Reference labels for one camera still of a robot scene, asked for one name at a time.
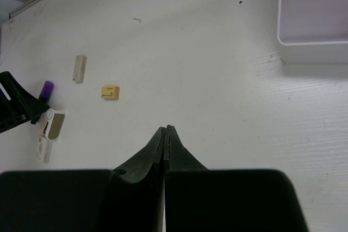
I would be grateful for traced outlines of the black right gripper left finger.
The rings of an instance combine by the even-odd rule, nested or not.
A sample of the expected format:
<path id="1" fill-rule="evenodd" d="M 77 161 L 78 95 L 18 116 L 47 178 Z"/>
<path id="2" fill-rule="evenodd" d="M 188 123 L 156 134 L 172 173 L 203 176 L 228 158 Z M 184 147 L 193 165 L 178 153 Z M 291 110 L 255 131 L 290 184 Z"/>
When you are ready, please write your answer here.
<path id="1" fill-rule="evenodd" d="M 162 231 L 163 143 L 112 170 L 1 174 L 1 231 Z"/>

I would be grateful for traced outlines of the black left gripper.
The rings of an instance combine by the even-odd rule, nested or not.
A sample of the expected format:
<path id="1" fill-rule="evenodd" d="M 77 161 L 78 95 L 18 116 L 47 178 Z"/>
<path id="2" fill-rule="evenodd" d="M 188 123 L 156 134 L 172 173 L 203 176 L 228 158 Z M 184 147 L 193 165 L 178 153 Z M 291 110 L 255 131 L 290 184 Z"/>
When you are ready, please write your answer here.
<path id="1" fill-rule="evenodd" d="M 48 109 L 42 102 L 27 92 L 8 71 L 1 73 L 1 133 L 27 121 L 36 124 Z"/>

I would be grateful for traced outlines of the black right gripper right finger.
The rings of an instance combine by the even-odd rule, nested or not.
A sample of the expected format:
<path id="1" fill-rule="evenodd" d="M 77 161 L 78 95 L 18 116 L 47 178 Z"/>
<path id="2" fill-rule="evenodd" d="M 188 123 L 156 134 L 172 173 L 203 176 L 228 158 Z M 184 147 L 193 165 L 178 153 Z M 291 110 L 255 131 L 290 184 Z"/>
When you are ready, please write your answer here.
<path id="1" fill-rule="evenodd" d="M 290 179 L 273 169 L 209 170 L 168 126 L 164 141 L 167 231 L 307 231 Z"/>

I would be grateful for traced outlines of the purple cap highlighter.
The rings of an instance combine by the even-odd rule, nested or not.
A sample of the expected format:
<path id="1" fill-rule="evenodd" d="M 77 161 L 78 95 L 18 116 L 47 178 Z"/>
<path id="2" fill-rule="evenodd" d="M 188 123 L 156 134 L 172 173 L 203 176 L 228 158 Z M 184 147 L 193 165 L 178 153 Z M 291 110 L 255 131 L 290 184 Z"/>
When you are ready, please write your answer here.
<path id="1" fill-rule="evenodd" d="M 39 100 L 42 102 L 48 103 L 53 91 L 54 91 L 54 83 L 48 80 L 45 81 L 41 89 L 41 92 L 39 94 Z"/>

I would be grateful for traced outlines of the pink mini stapler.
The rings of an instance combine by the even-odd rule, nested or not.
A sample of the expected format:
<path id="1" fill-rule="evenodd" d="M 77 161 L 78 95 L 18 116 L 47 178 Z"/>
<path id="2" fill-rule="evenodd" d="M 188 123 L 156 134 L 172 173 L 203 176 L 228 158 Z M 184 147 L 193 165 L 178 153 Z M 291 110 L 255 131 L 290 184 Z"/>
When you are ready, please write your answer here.
<path id="1" fill-rule="evenodd" d="M 65 120 L 63 110 L 48 109 L 40 120 L 42 134 L 46 139 L 54 141 L 59 137 Z"/>

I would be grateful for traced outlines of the white staples box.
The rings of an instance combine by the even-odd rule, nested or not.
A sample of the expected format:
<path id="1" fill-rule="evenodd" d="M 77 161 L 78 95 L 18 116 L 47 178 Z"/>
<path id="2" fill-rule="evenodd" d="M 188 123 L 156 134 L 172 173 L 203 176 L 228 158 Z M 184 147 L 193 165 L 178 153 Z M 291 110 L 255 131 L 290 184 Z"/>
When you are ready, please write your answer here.
<path id="1" fill-rule="evenodd" d="M 47 164 L 52 148 L 52 140 L 40 135 L 36 146 L 35 159 L 39 162 Z"/>

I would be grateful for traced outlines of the long grey eraser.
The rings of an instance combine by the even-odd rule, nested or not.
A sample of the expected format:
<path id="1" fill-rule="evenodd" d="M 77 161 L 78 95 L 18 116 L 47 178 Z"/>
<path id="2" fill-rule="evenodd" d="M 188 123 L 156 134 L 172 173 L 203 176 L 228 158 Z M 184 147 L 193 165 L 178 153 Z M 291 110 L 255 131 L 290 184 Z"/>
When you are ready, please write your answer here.
<path id="1" fill-rule="evenodd" d="M 86 60 L 86 55 L 76 56 L 73 70 L 73 81 L 75 83 L 82 83 L 84 80 Z"/>

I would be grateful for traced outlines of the small tan eraser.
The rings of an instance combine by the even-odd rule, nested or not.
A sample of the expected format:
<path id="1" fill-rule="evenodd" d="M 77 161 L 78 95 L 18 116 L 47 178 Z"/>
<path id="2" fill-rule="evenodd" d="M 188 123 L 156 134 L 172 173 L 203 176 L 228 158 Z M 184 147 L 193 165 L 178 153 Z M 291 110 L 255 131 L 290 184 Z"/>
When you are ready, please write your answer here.
<path id="1" fill-rule="evenodd" d="M 103 86 L 101 89 L 101 98 L 107 100 L 118 100 L 120 88 L 118 86 Z"/>

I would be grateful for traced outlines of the white divided organizer tray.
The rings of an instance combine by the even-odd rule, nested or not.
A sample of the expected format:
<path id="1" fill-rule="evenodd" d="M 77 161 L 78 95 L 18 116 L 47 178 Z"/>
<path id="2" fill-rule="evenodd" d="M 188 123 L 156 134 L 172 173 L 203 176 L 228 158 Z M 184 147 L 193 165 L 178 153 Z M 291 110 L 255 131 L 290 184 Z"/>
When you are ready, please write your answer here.
<path id="1" fill-rule="evenodd" d="M 347 0 L 278 0 L 277 40 L 287 64 L 346 64 Z"/>

